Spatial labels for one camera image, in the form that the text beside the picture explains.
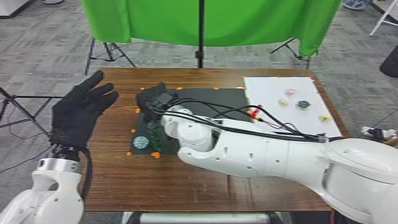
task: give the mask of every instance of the black glove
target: black glove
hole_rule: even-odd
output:
[[[103,72],[98,71],[54,106],[50,142],[79,149],[86,149],[98,117],[119,97],[111,83],[95,88],[102,80]]]

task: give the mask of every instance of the red object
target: red object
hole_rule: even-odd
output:
[[[334,224],[334,209],[331,211],[331,224]]]
[[[253,119],[256,119],[258,113],[260,113],[260,109],[256,109],[254,112],[253,112]]]

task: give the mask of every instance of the black cylinder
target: black cylinder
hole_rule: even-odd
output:
[[[398,46],[384,60],[381,71],[388,76],[398,78]]]

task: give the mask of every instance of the tripod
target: tripod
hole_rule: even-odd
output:
[[[130,59],[130,57],[128,57],[128,55],[127,55],[127,53],[125,53],[125,51],[123,51],[123,49],[121,49],[121,47],[119,47],[119,45],[116,43],[105,43],[103,42],[103,48],[105,48],[105,53],[103,54],[107,54],[109,58],[102,58],[100,57],[103,54],[98,57],[93,56],[95,47],[96,47],[96,39],[93,38],[93,40],[91,40],[91,50],[89,50],[89,58],[87,58],[87,63],[86,63],[84,75],[87,75],[87,73],[89,73],[91,61],[93,60],[103,60],[107,62],[116,62],[118,59],[125,57],[127,60],[128,60],[128,63],[137,68],[137,66],[134,64],[134,61],[132,61],[132,59]],[[114,50],[118,50],[119,53],[121,53],[121,56],[119,57],[114,57]]]
[[[311,56],[306,58],[304,56],[301,56],[301,55],[295,53],[295,51],[294,51],[294,49],[292,49],[292,47],[290,47],[290,43],[292,43],[294,40],[295,40],[295,38],[290,38],[290,40],[285,42],[285,44],[276,48],[276,50],[272,50],[270,54],[274,54],[274,53],[281,50],[281,48],[286,47],[286,48],[290,49],[290,51],[292,51],[292,54],[294,54],[295,58],[297,58],[301,61],[306,61],[306,69],[310,69]]]
[[[47,137],[50,137],[50,133],[48,133],[47,129],[43,128],[41,124],[38,123],[36,117],[38,117],[38,115],[39,115],[39,113],[41,113],[41,111],[43,111],[50,101],[54,99],[63,99],[63,97],[61,96],[16,96],[16,95],[11,95],[7,93],[7,91],[4,90],[2,87],[0,87],[0,94],[4,95],[4,98],[6,98],[4,99],[2,110],[0,110],[0,121],[4,119],[4,114],[6,114],[9,103],[15,105],[16,109],[22,111],[22,113],[23,113],[23,115],[27,117],[25,119],[22,119],[22,120],[18,120],[18,121],[0,125],[0,128],[9,127],[9,126],[13,126],[13,125],[31,121],[34,123],[36,127],[39,128],[43,134],[47,135]],[[18,98],[20,99],[47,99],[47,102],[41,105],[41,107],[39,107],[38,111],[34,112],[34,114],[31,114],[31,112],[23,108],[22,104],[18,103],[18,101],[16,101]]]

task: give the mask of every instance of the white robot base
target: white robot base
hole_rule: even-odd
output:
[[[45,3],[47,5],[57,5],[57,4],[64,3],[64,1],[66,1],[66,0],[43,0],[43,3]]]

